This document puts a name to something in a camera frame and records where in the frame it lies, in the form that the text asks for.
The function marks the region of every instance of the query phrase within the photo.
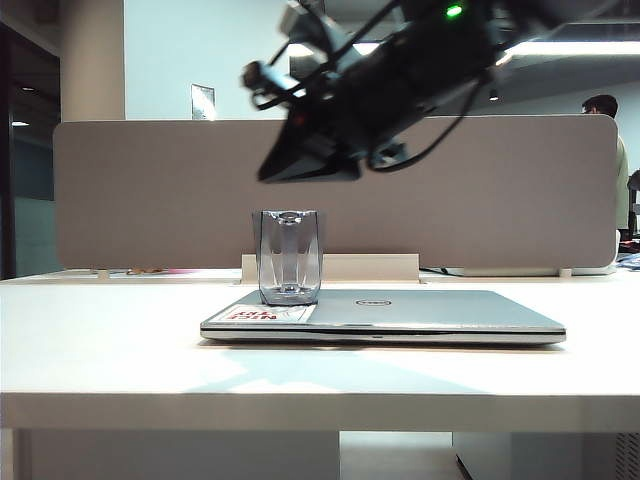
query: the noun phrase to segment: clear glass cup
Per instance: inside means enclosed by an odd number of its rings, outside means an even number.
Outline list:
[[[323,216],[314,210],[253,213],[260,296],[267,305],[316,303]]]

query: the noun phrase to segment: laptop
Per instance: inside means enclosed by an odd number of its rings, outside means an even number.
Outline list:
[[[324,290],[290,318],[267,315],[256,290],[200,324],[223,342],[545,345],[560,323],[485,290]],[[229,312],[242,315],[230,315]]]

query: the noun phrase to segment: wall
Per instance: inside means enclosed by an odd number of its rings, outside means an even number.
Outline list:
[[[65,122],[124,119],[123,1],[62,1],[60,100]]]
[[[244,65],[269,60],[286,38],[284,0],[126,0],[127,119],[191,119],[191,84],[215,88],[218,118],[281,118],[258,112],[240,85]],[[284,69],[287,58],[280,60]]]
[[[489,108],[476,109],[472,115],[524,115],[579,113],[582,102],[600,93],[608,93],[618,99],[619,109],[616,121],[620,135],[624,139],[629,159],[629,173],[640,168],[640,82],[610,85],[598,90],[583,90],[566,95],[557,95],[526,102],[501,105],[496,102]]]

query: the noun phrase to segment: desk divider panel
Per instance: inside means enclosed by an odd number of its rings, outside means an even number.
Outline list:
[[[415,153],[451,118],[400,138]],[[418,253],[421,266],[598,267],[615,248],[616,126],[601,115],[469,117],[405,170],[263,185],[281,121],[63,123],[54,136],[67,268],[228,268],[250,213],[327,213],[328,253]]]

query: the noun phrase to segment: ceiling light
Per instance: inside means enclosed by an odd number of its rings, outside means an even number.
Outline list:
[[[373,42],[356,43],[353,48],[355,48],[360,55],[369,55],[378,48],[378,44]]]
[[[292,43],[287,47],[287,53],[290,57],[309,57],[313,55],[313,50],[301,43]]]
[[[378,48],[378,45],[379,44],[375,42],[362,42],[354,44],[353,48],[355,48],[360,55],[369,55]],[[301,43],[292,43],[287,47],[287,53],[290,57],[309,57],[313,55],[313,50]]]
[[[640,55],[640,42],[523,42],[507,50],[509,55]]]
[[[509,63],[512,58],[513,58],[512,53],[505,52],[505,55],[496,62],[496,67],[500,67],[502,65]]]

